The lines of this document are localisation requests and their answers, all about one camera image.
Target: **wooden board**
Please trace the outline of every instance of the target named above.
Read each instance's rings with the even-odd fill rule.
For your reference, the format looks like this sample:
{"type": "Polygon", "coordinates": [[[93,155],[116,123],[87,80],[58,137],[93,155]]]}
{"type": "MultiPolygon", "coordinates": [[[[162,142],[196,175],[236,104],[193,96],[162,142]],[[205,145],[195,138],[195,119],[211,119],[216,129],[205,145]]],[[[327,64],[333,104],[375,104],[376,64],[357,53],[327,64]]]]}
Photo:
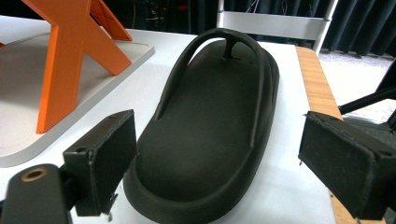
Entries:
{"type": "MultiPolygon", "coordinates": [[[[308,103],[311,110],[342,119],[337,103],[332,95],[332,90],[330,89],[315,52],[312,49],[297,47],[297,55],[300,61],[308,103]]],[[[345,207],[331,192],[330,197],[332,197],[332,209],[334,211],[335,221],[339,224],[385,223],[384,219],[380,221],[357,220],[348,213],[345,207]]]]}

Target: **black foam sandal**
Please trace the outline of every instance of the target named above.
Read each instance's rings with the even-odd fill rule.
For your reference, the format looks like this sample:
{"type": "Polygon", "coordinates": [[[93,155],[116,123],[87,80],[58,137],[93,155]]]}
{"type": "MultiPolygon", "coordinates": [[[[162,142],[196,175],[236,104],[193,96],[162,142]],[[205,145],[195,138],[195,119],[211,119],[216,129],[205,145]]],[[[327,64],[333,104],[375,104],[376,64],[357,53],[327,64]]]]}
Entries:
{"type": "Polygon", "coordinates": [[[137,142],[123,181],[131,205],[160,223],[206,223],[229,212],[262,160],[278,80],[274,58],[248,35],[213,29],[197,36],[137,142]],[[226,41],[191,60],[216,37],[226,41]]]}

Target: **white table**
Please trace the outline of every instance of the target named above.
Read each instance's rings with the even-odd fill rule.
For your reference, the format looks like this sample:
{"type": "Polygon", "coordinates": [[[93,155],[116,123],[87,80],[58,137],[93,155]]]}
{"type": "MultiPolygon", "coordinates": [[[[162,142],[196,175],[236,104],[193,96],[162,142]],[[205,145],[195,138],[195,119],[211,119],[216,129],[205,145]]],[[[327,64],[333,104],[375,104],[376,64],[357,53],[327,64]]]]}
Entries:
{"type": "MultiPolygon", "coordinates": [[[[5,44],[50,28],[44,21],[2,16],[0,27],[0,42],[5,44]]],[[[155,54],[43,153],[24,164],[0,168],[0,200],[5,198],[7,182],[13,175],[40,163],[62,165],[62,152],[110,114],[132,108],[136,136],[140,136],[154,113],[173,64],[194,36],[131,32],[134,41],[152,44],[155,54]]],[[[231,212],[214,223],[334,223],[329,191],[305,165],[299,165],[297,158],[303,114],[309,105],[295,47],[261,45],[275,57],[280,70],[273,128],[259,171],[246,195],[231,212]]],[[[152,223],[129,205],[122,184],[117,193],[119,197],[111,210],[113,223],[152,223]]],[[[106,216],[76,217],[72,211],[72,217],[75,223],[107,223],[106,216]]]]}

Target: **orange wooden stand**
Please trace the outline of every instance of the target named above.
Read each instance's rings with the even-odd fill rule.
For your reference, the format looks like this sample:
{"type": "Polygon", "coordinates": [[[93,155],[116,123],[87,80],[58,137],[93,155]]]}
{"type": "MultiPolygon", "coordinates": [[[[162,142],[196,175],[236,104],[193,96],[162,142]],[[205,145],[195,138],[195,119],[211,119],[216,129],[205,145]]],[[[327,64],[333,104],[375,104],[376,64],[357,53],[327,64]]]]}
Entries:
{"type": "Polygon", "coordinates": [[[102,0],[22,1],[51,24],[36,128],[37,133],[45,133],[77,106],[84,53],[112,76],[131,65],[91,15],[112,38],[129,41],[132,38],[102,0]]]}

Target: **black curtain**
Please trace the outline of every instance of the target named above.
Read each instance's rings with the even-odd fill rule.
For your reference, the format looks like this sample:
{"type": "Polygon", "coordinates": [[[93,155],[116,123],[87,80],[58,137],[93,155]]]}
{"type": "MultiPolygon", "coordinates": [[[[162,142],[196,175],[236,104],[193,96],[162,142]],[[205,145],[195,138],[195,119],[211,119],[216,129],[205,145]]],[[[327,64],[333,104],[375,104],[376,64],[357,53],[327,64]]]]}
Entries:
{"type": "Polygon", "coordinates": [[[324,48],[396,56],[396,0],[340,0],[324,48]]]}
{"type": "MultiPolygon", "coordinates": [[[[195,1],[198,18],[207,18],[216,12],[218,1],[195,1]]],[[[301,17],[324,17],[330,0],[225,0],[225,9],[301,17]]],[[[323,48],[330,51],[351,51],[359,55],[385,53],[396,56],[396,0],[339,0],[326,35],[323,48]]],[[[195,34],[216,26],[216,19],[207,22],[195,34]]],[[[312,42],[289,38],[254,35],[258,40],[293,43],[310,47],[312,42]]]]}
{"type": "MultiPolygon", "coordinates": [[[[1,0],[0,15],[39,18],[20,0],[1,0]]],[[[127,28],[198,35],[216,27],[218,1],[105,0],[127,28]]],[[[323,17],[330,0],[225,0],[225,9],[287,16],[323,17]]],[[[339,0],[323,48],[385,53],[396,57],[396,0],[339,0]]],[[[310,41],[255,35],[258,40],[293,43],[310,41]]]]}

